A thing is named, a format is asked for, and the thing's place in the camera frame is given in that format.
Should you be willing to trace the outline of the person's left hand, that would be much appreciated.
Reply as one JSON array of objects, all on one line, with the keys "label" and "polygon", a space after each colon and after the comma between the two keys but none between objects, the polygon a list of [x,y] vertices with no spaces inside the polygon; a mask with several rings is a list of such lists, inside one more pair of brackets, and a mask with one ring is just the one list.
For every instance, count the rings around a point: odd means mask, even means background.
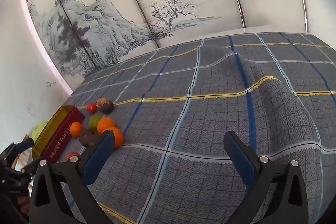
[{"label": "person's left hand", "polygon": [[17,197],[17,203],[21,212],[25,215],[29,215],[30,212],[30,197],[29,196],[21,196]]}]

